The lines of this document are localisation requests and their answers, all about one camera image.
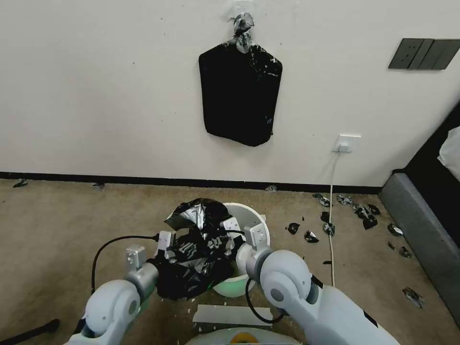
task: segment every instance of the trash bin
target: trash bin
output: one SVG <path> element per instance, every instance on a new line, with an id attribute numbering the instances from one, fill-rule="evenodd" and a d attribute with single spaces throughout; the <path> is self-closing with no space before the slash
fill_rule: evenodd
<path id="1" fill-rule="evenodd" d="M 236 218 L 241 230 L 243 230 L 245 226 L 252 227 L 256 224 L 262 223 L 267 234 L 267 244 L 270 245 L 270 234 L 268 232 L 268 227 L 260 214 L 243 204 L 224 203 L 224 205 L 229 213 Z M 236 269 L 234 277 L 224 280 L 222 283 L 214 286 L 213 289 L 225 297 L 233 298 L 243 296 L 248 279 L 249 277 L 247 274 L 242 274 L 241 271 Z M 251 290 L 254 285 L 255 281 L 252 281 L 249 285 L 249 290 Z"/>

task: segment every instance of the power outlet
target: power outlet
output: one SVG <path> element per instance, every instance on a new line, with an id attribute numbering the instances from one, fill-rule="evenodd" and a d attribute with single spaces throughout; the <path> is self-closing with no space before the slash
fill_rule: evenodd
<path id="1" fill-rule="evenodd" d="M 403 38 L 388 68 L 408 69 L 422 43 L 423 38 Z"/>
<path id="2" fill-rule="evenodd" d="M 360 134 L 339 134 L 333 152 L 353 152 L 361 139 Z"/>

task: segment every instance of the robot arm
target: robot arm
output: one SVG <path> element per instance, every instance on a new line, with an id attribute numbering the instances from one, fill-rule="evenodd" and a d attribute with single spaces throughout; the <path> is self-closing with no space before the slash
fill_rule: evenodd
<path id="1" fill-rule="evenodd" d="M 297 254 L 268 247 L 263 224 L 246 227 L 244 233 L 246 244 L 238 250 L 238 268 L 260 284 L 271 304 L 302 327 L 311 345 L 398 344 L 343 292 L 313 276 Z M 171 233 L 162 231 L 158 249 L 165 251 L 172 240 Z M 127 248 L 126 262 L 124 280 L 105 283 L 90 297 L 69 345 L 121 343 L 159 275 L 156 267 L 146 262 L 143 247 Z"/>
<path id="2" fill-rule="evenodd" d="M 263 227 L 245 228 L 247 244 L 240 248 L 238 266 L 246 264 L 250 278 L 265 297 L 284 310 L 304 330 L 311 345 L 390 345 L 398 342 L 343 292 L 324 285 L 297 254 L 273 252 Z"/>
<path id="3" fill-rule="evenodd" d="M 160 233 L 158 248 L 167 248 L 171 233 Z M 155 289 L 158 270 L 146 262 L 145 248 L 126 249 L 125 279 L 102 284 L 86 304 L 85 314 L 78 323 L 68 345 L 118 345 L 129 325 L 141 310 L 141 305 Z"/>

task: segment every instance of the black plastic scrap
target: black plastic scrap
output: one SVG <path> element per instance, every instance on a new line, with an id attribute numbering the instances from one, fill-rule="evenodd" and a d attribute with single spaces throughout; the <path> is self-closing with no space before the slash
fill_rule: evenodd
<path id="1" fill-rule="evenodd" d="M 388 231 L 394 236 L 402 236 L 403 232 L 400 228 L 396 227 L 393 223 L 387 226 Z"/>
<path id="2" fill-rule="evenodd" d="M 346 204 L 352 205 L 353 204 L 353 198 L 351 196 L 343 196 L 343 195 L 338 194 L 337 201 L 341 203 L 342 205 L 346 205 Z"/>
<path id="3" fill-rule="evenodd" d="M 329 212 L 322 212 L 321 213 L 321 220 L 325 223 L 329 222 Z"/>
<path id="4" fill-rule="evenodd" d="M 396 250 L 396 247 L 390 241 L 387 241 L 387 246 L 389 246 L 392 250 Z"/>
<path id="5" fill-rule="evenodd" d="M 331 205 L 331 202 L 329 201 L 329 199 L 322 196 L 320 193 L 313 194 L 313 197 L 315 199 L 318 199 L 320 201 L 320 204 L 323 205 L 324 207 L 329 207 Z"/>
<path id="6" fill-rule="evenodd" d="M 97 182 L 92 185 L 92 187 L 98 191 L 102 191 L 105 188 L 105 183 L 104 182 Z"/>
<path id="7" fill-rule="evenodd" d="M 182 203 L 165 220 L 174 230 L 188 228 L 188 233 L 174 238 L 166 253 L 149 259 L 160 273 L 159 296 L 190 299 L 232 276 L 243 239 L 239 235 L 232 240 L 220 225 L 230 217 L 222 203 L 199 198 Z"/>
<path id="8" fill-rule="evenodd" d="M 353 204 L 353 210 L 358 218 L 363 220 L 364 229 L 368 230 L 377 225 L 377 219 L 364 206 Z"/>
<path id="9" fill-rule="evenodd" d="M 378 216 L 380 213 L 380 210 L 377 206 L 375 205 L 372 205 L 372 204 L 368 204 L 369 206 L 369 209 L 370 209 L 370 212 L 374 215 L 374 216 Z"/>
<path id="10" fill-rule="evenodd" d="M 267 192 L 272 192 L 272 193 L 276 193 L 277 192 L 277 187 L 273 184 L 269 185 L 266 189 L 265 189 Z"/>
<path id="11" fill-rule="evenodd" d="M 425 303 L 425 300 L 423 299 L 422 296 L 420 296 L 418 293 L 416 293 L 414 290 L 412 290 L 410 287 L 406 287 L 402 289 L 406 297 L 416 306 L 418 306 L 420 309 L 423 308 L 423 304 Z"/>
<path id="12" fill-rule="evenodd" d="M 304 235 L 304 238 L 308 243 L 318 243 L 320 241 L 318 240 L 318 237 L 316 237 L 316 235 L 311 231 L 307 231 Z"/>
<path id="13" fill-rule="evenodd" d="M 300 226 L 300 224 L 298 224 L 298 223 L 290 223 L 290 224 L 288 225 L 288 227 L 287 227 L 287 230 L 288 230 L 291 234 L 295 235 L 295 234 L 297 233 L 297 230 L 299 230 L 299 226 Z"/>
<path id="14" fill-rule="evenodd" d="M 404 256 L 406 258 L 411 258 L 412 257 L 412 254 L 410 251 L 407 250 L 406 247 L 402 246 L 401 249 L 399 250 L 399 254 L 401 256 Z"/>
<path id="15" fill-rule="evenodd" d="M 333 223 L 324 223 L 324 226 L 322 228 L 325 233 L 327 233 L 330 236 L 335 235 L 335 225 Z"/>
<path id="16" fill-rule="evenodd" d="M 16 183 L 13 188 L 21 188 L 27 186 L 29 183 L 26 179 L 22 179 L 20 182 Z"/>

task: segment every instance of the wall socket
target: wall socket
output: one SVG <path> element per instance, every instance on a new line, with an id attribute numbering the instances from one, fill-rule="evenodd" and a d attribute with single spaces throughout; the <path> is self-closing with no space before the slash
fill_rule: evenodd
<path id="1" fill-rule="evenodd" d="M 361 139 L 360 134 L 339 134 L 333 152 L 353 152 Z"/>

